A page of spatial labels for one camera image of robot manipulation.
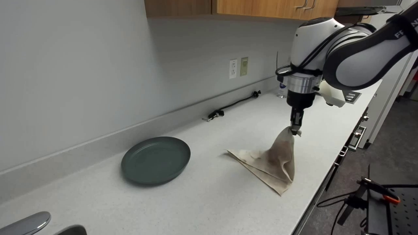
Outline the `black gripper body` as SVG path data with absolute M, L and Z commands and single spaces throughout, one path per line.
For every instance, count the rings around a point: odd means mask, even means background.
M 315 99 L 315 93 L 300 94 L 289 91 L 286 102 L 291 107 L 290 120 L 292 124 L 300 124 L 303 119 L 304 110 L 311 107 Z

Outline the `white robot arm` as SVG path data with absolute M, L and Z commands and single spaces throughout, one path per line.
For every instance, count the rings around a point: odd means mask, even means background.
M 303 22 L 294 34 L 289 67 L 276 70 L 289 80 L 290 132 L 300 132 L 304 110 L 312 106 L 321 80 L 338 90 L 364 89 L 417 50 L 418 3 L 389 17 L 380 29 L 345 26 L 333 17 Z

